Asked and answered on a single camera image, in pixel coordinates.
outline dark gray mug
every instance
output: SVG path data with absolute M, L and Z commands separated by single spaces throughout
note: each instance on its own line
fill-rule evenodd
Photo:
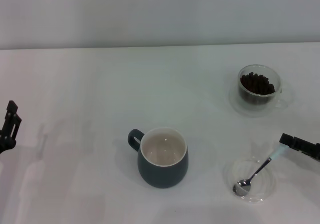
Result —
M 143 134 L 134 129 L 128 135 L 128 143 L 138 152 L 138 169 L 148 184 L 168 188 L 184 178 L 189 163 L 188 147 L 178 131 L 160 127 Z

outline white wall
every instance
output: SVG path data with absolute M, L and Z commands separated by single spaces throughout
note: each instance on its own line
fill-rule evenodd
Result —
M 0 0 L 0 49 L 320 41 L 320 0 Z

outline mug handle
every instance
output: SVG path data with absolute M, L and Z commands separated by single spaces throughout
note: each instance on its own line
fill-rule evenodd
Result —
M 133 129 L 132 131 L 130 131 L 129 135 L 128 135 L 128 143 L 129 145 L 135 149 L 136 151 L 139 151 L 140 148 L 140 143 L 138 143 L 134 138 L 138 139 L 139 141 L 142 140 L 142 137 L 145 134 L 143 134 L 141 131 L 137 130 L 137 129 Z

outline spoon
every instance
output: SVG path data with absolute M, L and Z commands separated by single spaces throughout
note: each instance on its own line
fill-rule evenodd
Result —
M 269 157 L 260 168 L 249 178 L 238 181 L 234 184 L 234 193 L 238 196 L 245 196 L 249 193 L 251 189 L 251 180 L 270 162 L 272 159 Z
M 234 184 L 233 192 L 238 196 L 245 196 L 249 193 L 251 189 L 251 180 L 272 160 L 281 155 L 286 149 L 287 145 L 283 145 L 280 143 L 278 148 L 268 157 L 267 160 L 260 166 L 260 168 L 249 178 L 238 181 Z

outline small glass plate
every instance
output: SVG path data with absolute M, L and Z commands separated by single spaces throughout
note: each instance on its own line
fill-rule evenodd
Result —
M 234 193 L 234 184 L 239 180 L 250 178 L 264 161 L 265 160 L 261 161 L 255 158 L 235 161 L 227 171 L 227 184 L 232 193 Z M 276 185 L 275 183 L 275 177 L 268 169 L 268 166 L 266 166 L 251 180 L 250 191 L 247 192 L 247 194 L 238 197 L 248 202 L 261 202 L 273 193 Z

